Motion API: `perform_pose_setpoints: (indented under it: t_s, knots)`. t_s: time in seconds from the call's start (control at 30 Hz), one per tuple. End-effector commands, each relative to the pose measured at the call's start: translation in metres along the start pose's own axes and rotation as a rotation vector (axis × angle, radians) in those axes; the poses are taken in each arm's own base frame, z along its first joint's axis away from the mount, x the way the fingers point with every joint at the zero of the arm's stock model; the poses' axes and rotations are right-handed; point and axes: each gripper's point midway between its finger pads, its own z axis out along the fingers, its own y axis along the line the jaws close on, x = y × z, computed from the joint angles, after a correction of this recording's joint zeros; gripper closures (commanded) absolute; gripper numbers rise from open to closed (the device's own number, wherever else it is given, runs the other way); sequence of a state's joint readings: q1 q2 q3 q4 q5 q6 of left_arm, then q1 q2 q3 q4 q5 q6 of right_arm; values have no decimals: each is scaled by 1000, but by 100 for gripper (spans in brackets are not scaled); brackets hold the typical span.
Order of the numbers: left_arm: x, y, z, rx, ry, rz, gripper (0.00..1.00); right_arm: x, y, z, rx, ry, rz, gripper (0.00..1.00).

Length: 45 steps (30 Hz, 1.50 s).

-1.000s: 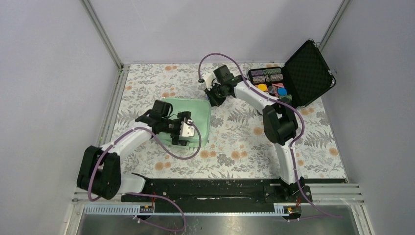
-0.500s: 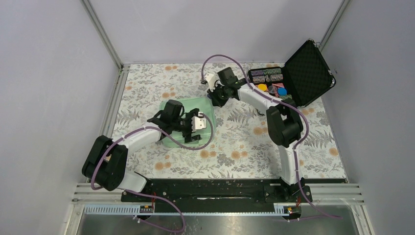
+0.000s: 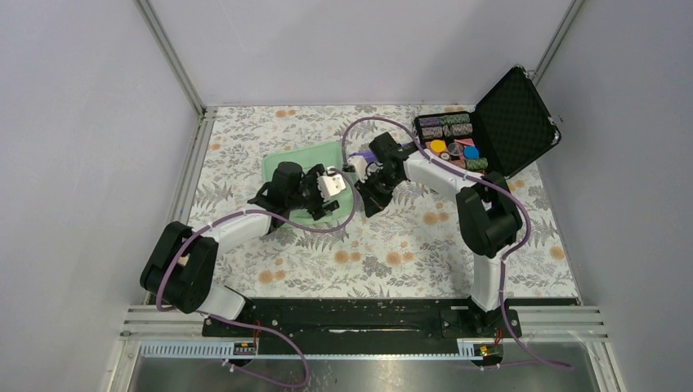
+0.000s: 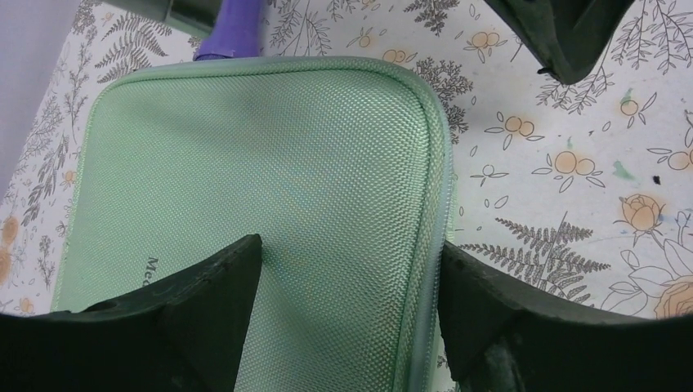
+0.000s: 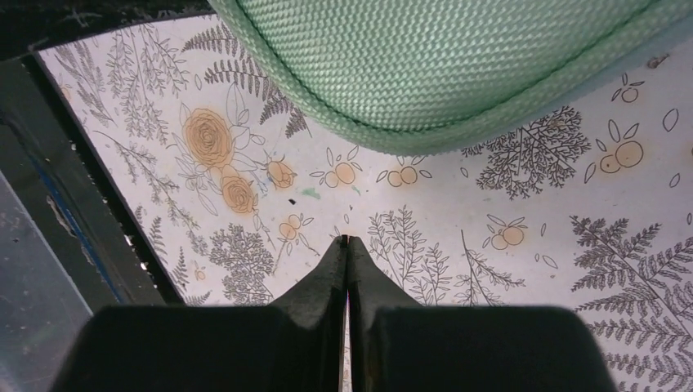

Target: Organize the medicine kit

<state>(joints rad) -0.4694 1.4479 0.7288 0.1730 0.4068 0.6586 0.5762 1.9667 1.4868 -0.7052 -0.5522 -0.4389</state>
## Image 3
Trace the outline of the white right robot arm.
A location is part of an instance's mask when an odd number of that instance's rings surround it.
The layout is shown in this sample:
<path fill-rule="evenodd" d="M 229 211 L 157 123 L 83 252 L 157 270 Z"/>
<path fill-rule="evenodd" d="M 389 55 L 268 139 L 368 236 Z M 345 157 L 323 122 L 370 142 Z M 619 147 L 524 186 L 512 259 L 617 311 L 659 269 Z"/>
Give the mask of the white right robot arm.
<path fill-rule="evenodd" d="M 509 194 L 503 176 L 475 176 L 428 153 L 417 141 L 396 142 L 384 132 L 369 143 L 374 156 L 361 153 L 346 158 L 346 166 L 357 175 L 356 188 L 367 216 L 383 211 L 394 189 L 405 181 L 424 185 L 454 201 L 460 233 L 474 255 L 471 299 L 478 307 L 468 315 L 471 330 L 489 336 L 501 325 L 496 310 L 503 301 L 505 277 L 501 257 L 516 242 L 521 228 L 519 204 Z"/>

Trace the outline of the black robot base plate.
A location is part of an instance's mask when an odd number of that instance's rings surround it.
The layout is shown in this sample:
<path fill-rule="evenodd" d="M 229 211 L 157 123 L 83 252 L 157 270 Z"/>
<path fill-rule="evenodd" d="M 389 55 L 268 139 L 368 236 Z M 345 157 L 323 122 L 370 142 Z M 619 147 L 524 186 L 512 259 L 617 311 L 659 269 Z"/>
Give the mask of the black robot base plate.
<path fill-rule="evenodd" d="M 269 329 L 283 333 L 306 355 L 456 354 L 459 339 L 492 344 L 522 335 L 515 310 L 484 312 L 467 298 L 255 298 L 238 320 L 262 331 L 210 320 L 202 334 L 248 338 L 264 355 L 293 353 Z"/>

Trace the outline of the mint green medicine case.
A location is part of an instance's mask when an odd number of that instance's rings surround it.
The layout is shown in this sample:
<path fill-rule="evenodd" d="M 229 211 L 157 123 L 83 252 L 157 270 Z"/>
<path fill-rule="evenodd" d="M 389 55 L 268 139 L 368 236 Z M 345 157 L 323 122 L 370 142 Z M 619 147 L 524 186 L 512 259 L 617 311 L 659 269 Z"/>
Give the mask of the mint green medicine case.
<path fill-rule="evenodd" d="M 309 147 L 269 154 L 262 159 L 263 182 L 271 180 L 275 169 L 281 162 L 297 163 L 302 167 L 304 172 L 307 172 L 317 164 L 322 164 L 325 168 L 341 168 L 343 165 L 342 149 L 337 141 L 331 141 Z M 336 199 L 339 201 L 340 207 L 331 215 L 320 220 L 313 220 L 306 210 L 292 211 L 289 219 L 299 225 L 336 225 L 338 222 L 344 221 L 353 209 L 353 196 L 349 185 L 346 185 L 346 190 L 337 195 Z"/>

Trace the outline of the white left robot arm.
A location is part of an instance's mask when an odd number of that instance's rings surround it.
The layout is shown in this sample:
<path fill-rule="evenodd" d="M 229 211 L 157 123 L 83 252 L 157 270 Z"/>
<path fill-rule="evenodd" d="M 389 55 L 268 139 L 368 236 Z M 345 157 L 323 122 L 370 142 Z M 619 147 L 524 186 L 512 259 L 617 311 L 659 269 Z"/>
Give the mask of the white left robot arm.
<path fill-rule="evenodd" d="M 264 237 L 291 221 L 296 210 L 317 221 L 336 211 L 337 196 L 347 181 L 335 168 L 317 164 L 309 170 L 282 162 L 239 211 L 195 229 L 180 221 L 167 224 L 140 276 L 140 285 L 154 295 L 161 310 L 179 310 L 222 317 L 222 325 L 242 336 L 253 327 L 246 298 L 216 284 L 217 258 L 252 239 Z"/>

